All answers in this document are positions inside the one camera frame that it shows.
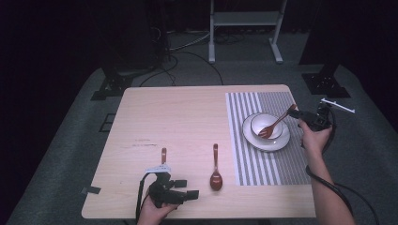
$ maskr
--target striped placemat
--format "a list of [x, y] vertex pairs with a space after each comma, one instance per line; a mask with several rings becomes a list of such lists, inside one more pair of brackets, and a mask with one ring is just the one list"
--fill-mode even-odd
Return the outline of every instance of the striped placemat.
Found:
[[298, 121], [284, 118], [290, 130], [290, 141], [281, 150], [264, 152], [252, 146], [242, 133], [243, 121], [253, 113], [281, 115], [294, 102], [288, 92], [226, 93], [229, 127], [235, 162], [237, 185], [303, 185], [310, 184], [307, 165], [300, 147], [302, 131]]

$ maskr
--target metal rack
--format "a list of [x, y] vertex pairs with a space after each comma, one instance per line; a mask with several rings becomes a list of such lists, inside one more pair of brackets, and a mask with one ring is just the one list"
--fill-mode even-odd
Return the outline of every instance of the metal rack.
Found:
[[284, 10], [287, 0], [282, 1], [279, 11], [260, 11], [260, 12], [214, 12], [214, 0], [210, 5], [210, 41], [208, 43], [208, 62], [216, 62], [214, 51], [214, 27], [215, 26], [241, 26], [241, 25], [275, 25], [273, 37], [268, 39], [276, 63], [281, 64], [283, 59], [279, 52], [276, 41], [283, 21]]

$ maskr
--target spoon in bowl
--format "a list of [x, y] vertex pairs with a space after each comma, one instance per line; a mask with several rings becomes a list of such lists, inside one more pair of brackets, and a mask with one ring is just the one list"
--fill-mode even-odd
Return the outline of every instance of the spoon in bowl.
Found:
[[273, 132], [273, 129], [275, 128], [275, 126], [276, 126], [279, 122], [281, 122], [281, 121], [287, 116], [287, 114], [289, 113], [290, 110], [294, 110], [294, 109], [296, 109], [296, 104], [292, 104], [292, 105], [290, 106], [290, 108], [289, 108], [286, 112], [284, 112], [284, 114], [282, 114], [282, 115], [275, 121], [275, 123], [273, 123], [271, 126], [264, 127], [264, 128], [258, 133], [258, 136], [260, 136], [260, 137], [263, 138], [263, 139], [268, 139], [268, 138], [272, 135], [272, 132]]
[[222, 188], [222, 176], [219, 173], [219, 167], [218, 167], [218, 151], [219, 151], [219, 146], [215, 143], [213, 145], [214, 173], [210, 177], [210, 186], [213, 190], [220, 190]]

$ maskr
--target white plate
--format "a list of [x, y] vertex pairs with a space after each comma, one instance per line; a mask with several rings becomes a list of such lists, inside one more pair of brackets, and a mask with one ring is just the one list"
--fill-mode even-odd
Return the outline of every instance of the white plate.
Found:
[[263, 139], [259, 136], [253, 135], [252, 133], [252, 128], [251, 128], [251, 123], [253, 118], [259, 113], [255, 113], [250, 115], [243, 121], [243, 136], [245, 136], [246, 140], [251, 143], [254, 147], [258, 148], [259, 150], [264, 150], [264, 151], [269, 151], [273, 152], [276, 150], [280, 150], [283, 147], [289, 143], [290, 140], [290, 131], [289, 127], [287, 127], [287, 124], [284, 121], [281, 121], [283, 123], [283, 132], [281, 136], [277, 139], [273, 140], [267, 140]]

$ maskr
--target human hand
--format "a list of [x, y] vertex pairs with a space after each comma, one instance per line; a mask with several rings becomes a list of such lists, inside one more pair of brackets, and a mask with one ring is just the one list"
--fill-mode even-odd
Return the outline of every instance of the human hand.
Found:
[[302, 135], [302, 144], [306, 149], [307, 159], [322, 157], [322, 151], [329, 139], [331, 127], [321, 131], [313, 132], [303, 120], [298, 120], [304, 134]]
[[164, 203], [161, 208], [157, 208], [148, 195], [141, 208], [141, 214], [137, 225], [158, 225], [170, 212], [177, 209], [178, 206], [179, 204]]

